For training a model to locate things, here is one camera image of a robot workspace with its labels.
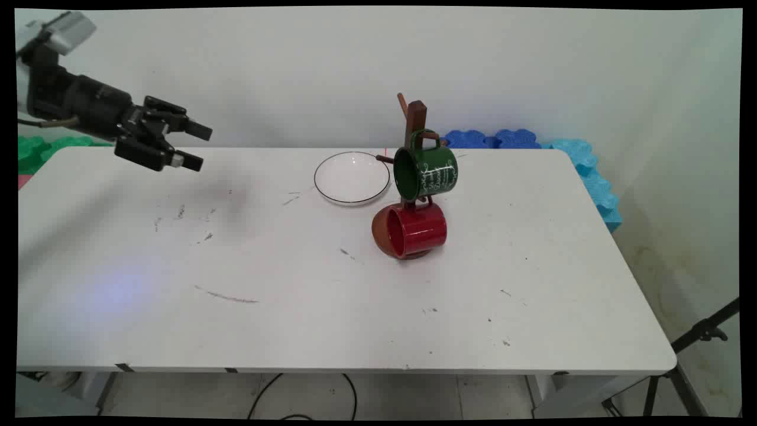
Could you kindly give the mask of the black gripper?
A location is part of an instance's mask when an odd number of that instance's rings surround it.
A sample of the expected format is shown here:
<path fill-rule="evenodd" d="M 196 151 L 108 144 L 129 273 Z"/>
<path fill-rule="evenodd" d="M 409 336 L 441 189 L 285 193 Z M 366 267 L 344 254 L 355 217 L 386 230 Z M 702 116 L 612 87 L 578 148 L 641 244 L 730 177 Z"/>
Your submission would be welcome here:
<path fill-rule="evenodd" d="M 209 141 L 213 130 L 187 116 L 187 109 L 147 95 L 144 108 L 130 94 L 85 75 L 73 75 L 59 65 L 59 54 L 43 44 L 26 51 L 29 83 L 26 112 L 43 121 L 76 119 L 71 127 L 92 137 L 116 138 L 114 154 L 127 161 L 162 172 L 163 168 L 187 168 L 200 172 L 205 159 L 173 146 L 156 148 L 141 119 L 162 122 L 167 132 L 180 132 Z"/>

